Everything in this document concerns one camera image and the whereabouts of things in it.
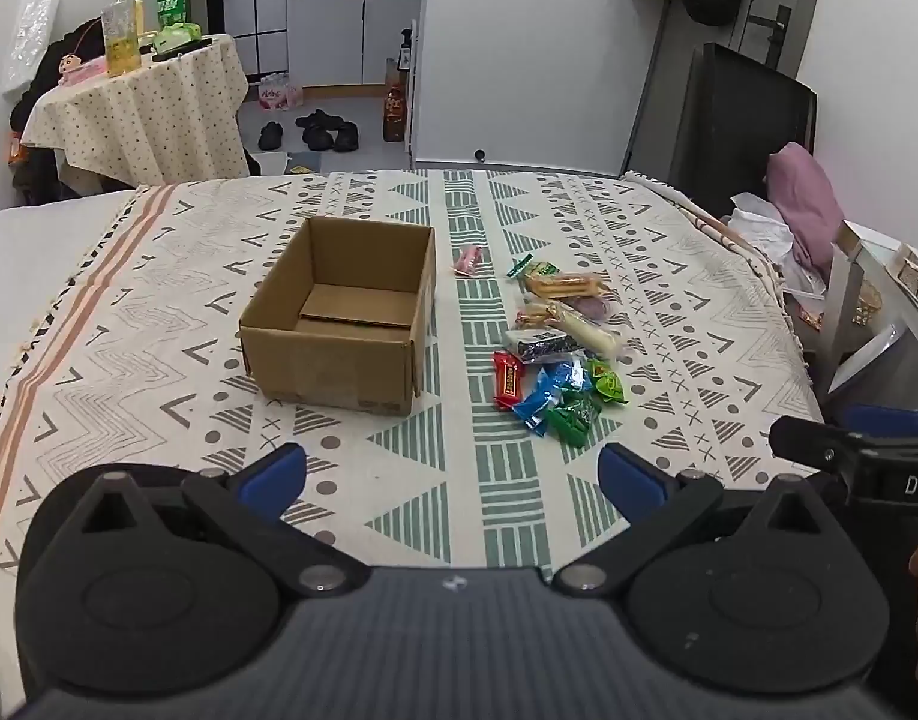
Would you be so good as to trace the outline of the dark green plum pack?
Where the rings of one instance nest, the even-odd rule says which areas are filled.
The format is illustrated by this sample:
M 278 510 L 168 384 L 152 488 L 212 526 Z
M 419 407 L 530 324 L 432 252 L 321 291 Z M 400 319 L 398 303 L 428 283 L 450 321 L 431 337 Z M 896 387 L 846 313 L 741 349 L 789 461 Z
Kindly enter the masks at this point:
M 565 392 L 555 405 L 544 410 L 545 422 L 563 445 L 582 449 L 594 422 L 601 414 L 599 403 L 586 392 Z

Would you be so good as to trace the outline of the blue snack pack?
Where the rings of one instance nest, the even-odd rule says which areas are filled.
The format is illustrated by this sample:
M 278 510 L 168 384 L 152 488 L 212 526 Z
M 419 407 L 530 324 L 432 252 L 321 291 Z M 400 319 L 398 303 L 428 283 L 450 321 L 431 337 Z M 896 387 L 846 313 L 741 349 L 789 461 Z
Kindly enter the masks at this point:
M 547 432 L 545 411 L 560 405 L 565 395 L 587 394 L 589 390 L 591 379 L 580 356 L 546 364 L 537 372 L 532 392 L 513 406 L 513 413 L 531 433 L 543 436 Z

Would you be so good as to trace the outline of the long white bread pack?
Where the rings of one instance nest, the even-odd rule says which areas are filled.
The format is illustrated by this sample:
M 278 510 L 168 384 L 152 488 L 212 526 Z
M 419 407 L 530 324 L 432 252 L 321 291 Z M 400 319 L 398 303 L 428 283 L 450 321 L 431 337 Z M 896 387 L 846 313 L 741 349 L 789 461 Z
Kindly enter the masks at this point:
M 568 305 L 552 302 L 548 310 L 553 327 L 565 332 L 584 349 L 589 349 L 601 359 L 617 359 L 620 356 L 622 339 L 619 335 L 599 327 Z

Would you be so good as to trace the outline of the red candy bar pack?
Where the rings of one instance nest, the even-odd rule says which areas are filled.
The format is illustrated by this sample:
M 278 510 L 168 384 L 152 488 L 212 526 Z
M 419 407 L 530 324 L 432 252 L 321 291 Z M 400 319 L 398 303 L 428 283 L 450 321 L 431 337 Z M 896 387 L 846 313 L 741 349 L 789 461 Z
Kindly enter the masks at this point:
M 509 351 L 495 351 L 491 360 L 493 401 L 500 410 L 511 410 L 523 399 L 523 363 Z

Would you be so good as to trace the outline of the white black snack pack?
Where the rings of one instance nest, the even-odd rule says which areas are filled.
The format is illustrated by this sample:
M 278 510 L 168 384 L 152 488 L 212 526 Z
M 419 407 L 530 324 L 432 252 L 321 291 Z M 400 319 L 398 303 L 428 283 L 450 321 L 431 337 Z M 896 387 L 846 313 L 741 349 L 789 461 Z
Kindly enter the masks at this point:
M 505 333 L 505 349 L 519 362 L 548 364 L 562 362 L 581 346 L 568 333 L 557 328 L 510 328 Z

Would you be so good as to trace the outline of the small mixed nut pack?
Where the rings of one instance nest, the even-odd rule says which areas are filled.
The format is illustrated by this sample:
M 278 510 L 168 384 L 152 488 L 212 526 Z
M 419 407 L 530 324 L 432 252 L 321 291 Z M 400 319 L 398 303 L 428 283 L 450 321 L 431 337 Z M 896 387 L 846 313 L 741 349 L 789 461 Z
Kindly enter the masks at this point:
M 526 302 L 514 317 L 516 328 L 555 328 L 562 320 L 562 309 L 550 301 Z

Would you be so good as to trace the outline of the orange biscuit pack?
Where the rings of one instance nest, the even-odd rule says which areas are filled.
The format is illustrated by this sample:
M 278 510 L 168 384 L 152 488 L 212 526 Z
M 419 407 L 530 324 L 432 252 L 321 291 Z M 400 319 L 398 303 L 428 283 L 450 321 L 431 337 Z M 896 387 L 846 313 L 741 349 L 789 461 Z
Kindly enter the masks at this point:
M 527 275 L 524 284 L 529 291 L 542 299 L 600 298 L 609 286 L 598 275 L 589 273 L 541 273 Z

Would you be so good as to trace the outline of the green round cracker pack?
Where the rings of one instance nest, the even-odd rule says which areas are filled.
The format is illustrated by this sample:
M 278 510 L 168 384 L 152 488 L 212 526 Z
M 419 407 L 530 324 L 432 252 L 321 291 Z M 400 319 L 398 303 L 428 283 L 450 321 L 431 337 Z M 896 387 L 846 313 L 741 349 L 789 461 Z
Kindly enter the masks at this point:
M 510 280 L 525 280 L 530 277 L 548 277 L 557 275 L 560 268 L 546 260 L 537 260 L 534 255 L 526 254 L 522 259 L 513 263 L 506 276 Z

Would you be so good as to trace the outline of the pink orange small snack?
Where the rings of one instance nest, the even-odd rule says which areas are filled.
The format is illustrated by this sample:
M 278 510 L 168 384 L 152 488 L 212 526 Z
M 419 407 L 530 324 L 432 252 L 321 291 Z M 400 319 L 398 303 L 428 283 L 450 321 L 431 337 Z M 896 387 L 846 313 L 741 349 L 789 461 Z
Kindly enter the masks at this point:
M 482 257 L 482 247 L 480 245 L 466 245 L 461 250 L 456 262 L 454 262 L 452 270 L 459 277 L 472 278 L 475 275 L 475 271 L 477 271 L 477 266 L 479 266 L 480 257 Z

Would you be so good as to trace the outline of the light green snack pack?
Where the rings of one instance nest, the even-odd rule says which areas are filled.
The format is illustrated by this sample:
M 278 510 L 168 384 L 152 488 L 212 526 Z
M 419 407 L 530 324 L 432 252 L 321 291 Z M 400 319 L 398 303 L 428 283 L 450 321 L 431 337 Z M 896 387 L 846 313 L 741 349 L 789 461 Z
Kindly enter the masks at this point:
M 599 358 L 586 361 L 587 373 L 591 379 L 592 392 L 605 405 L 625 405 L 626 395 L 619 374 L 609 362 Z

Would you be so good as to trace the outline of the patterned bed blanket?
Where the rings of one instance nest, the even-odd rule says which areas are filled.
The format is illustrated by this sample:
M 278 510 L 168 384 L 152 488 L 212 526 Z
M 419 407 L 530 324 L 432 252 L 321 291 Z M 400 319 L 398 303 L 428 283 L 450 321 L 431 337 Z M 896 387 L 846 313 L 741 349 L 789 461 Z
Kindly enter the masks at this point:
M 820 408 L 768 260 L 638 174 L 383 171 L 140 188 L 22 229 L 44 314 L 0 388 L 0 567 L 90 466 L 310 459 L 293 527 L 371 562 L 553 571 L 619 533 L 599 450 L 765 488 Z M 532 299 L 516 263 L 598 283 L 614 379 L 578 447 L 496 403 Z

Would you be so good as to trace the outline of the white plastic bag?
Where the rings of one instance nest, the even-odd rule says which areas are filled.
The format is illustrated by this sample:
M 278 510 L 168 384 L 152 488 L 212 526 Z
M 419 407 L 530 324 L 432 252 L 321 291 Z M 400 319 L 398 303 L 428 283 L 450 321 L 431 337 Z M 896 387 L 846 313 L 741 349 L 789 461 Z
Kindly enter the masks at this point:
M 767 257 L 783 278 L 784 291 L 795 298 L 823 301 L 827 294 L 825 281 L 796 259 L 794 232 L 778 208 L 750 192 L 734 195 L 733 207 L 727 227 Z

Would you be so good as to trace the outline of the pink pillow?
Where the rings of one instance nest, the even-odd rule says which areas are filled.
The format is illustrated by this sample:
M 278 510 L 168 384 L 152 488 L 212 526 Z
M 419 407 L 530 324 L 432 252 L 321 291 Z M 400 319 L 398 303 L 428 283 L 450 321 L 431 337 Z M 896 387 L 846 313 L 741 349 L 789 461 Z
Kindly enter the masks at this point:
M 828 280 L 845 216 L 823 167 L 804 146 L 786 143 L 768 158 L 767 190 L 793 233 L 794 258 Z

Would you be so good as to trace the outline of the round table with dotted cloth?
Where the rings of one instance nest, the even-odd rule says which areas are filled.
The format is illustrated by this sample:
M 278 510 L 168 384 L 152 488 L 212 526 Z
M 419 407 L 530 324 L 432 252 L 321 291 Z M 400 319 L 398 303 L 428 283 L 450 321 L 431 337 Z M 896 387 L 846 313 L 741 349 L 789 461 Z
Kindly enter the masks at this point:
M 217 34 L 176 59 L 51 89 L 22 144 L 132 187 L 246 177 L 238 110 L 247 91 L 235 39 Z

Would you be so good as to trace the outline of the green soda bottle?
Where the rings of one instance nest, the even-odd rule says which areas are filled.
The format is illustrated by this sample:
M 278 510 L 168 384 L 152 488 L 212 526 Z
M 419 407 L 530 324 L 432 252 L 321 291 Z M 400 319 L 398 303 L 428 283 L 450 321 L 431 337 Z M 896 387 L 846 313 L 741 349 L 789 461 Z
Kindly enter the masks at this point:
M 161 31 L 187 21 L 187 0 L 157 0 L 157 20 Z

